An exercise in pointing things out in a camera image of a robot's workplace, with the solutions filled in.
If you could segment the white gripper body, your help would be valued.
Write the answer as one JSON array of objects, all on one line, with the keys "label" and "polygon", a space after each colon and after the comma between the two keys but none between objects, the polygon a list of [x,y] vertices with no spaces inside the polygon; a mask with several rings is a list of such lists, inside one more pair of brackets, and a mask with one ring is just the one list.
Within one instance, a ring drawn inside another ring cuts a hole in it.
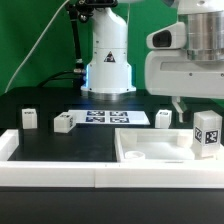
[{"label": "white gripper body", "polygon": [[224,62],[196,62],[182,50],[150,52],[145,85],[152,95],[224,99]]}]

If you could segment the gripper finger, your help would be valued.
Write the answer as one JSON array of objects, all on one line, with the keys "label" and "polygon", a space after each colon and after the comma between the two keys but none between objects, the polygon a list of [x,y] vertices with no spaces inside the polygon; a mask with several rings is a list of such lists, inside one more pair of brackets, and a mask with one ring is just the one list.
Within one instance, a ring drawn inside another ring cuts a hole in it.
[{"label": "gripper finger", "polygon": [[172,104],[178,113],[179,122],[180,123],[189,122],[191,120],[191,111],[187,108],[183,99],[179,96],[172,96],[171,99]]}]

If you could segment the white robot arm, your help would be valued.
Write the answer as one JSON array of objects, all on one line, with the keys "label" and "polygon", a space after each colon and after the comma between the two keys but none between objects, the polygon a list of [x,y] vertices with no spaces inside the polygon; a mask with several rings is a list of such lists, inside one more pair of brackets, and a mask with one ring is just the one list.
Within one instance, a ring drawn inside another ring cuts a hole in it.
[{"label": "white robot arm", "polygon": [[[116,100],[134,92],[127,63],[127,23],[112,9],[137,0],[79,0],[80,18],[93,19],[93,57],[82,91]],[[149,34],[145,85],[170,96],[183,114],[183,97],[224,99],[224,0],[162,0],[177,10],[177,22]]]}]

